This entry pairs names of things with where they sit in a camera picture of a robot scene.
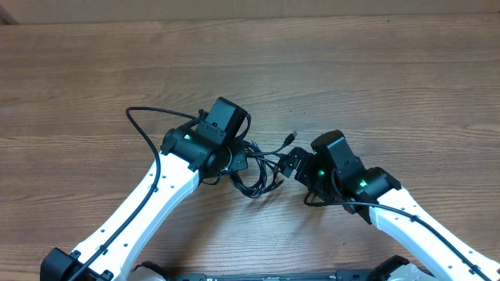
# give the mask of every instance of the wood grain surface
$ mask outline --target wood grain surface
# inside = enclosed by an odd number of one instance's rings
[[[0,279],[37,280],[153,160],[124,109],[196,113],[219,96],[248,139],[310,149],[342,130],[438,221],[500,260],[500,15],[353,16],[0,27]],[[137,113],[159,144],[184,120]],[[248,182],[257,169],[242,173]],[[259,200],[201,185],[138,261],[207,274],[372,268],[410,253],[294,180]]]

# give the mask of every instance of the cable connector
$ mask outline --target cable connector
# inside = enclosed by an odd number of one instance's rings
[[[283,147],[286,147],[290,145],[292,142],[294,142],[295,137],[297,137],[297,131],[294,130],[291,134],[288,135],[286,139],[284,139]]]

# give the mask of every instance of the wooden tabletop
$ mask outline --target wooden tabletop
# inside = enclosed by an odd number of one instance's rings
[[[500,260],[500,15],[348,16],[0,27],[0,279],[38,280],[153,160],[124,114],[224,96],[277,148],[342,130],[457,237]],[[159,144],[184,120],[136,113]],[[254,164],[242,176],[251,183]],[[137,261],[207,274],[362,269],[411,254],[287,179],[258,200],[202,184]]]

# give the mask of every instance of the wooden table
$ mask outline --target wooden table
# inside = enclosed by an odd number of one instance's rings
[[[124,109],[219,96],[249,140],[342,130],[471,247],[500,260],[500,16],[364,16],[0,27],[0,279],[37,280],[136,187],[152,153]],[[135,115],[154,141],[184,120]],[[242,173],[255,179],[256,167]],[[201,185],[138,261],[208,274],[372,268],[397,242],[294,180],[251,200]]]

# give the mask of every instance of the beige wall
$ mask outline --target beige wall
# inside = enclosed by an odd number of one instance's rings
[[[9,18],[6,18],[9,22],[15,23],[442,14],[500,10],[500,0],[0,0],[0,5],[8,13]]]

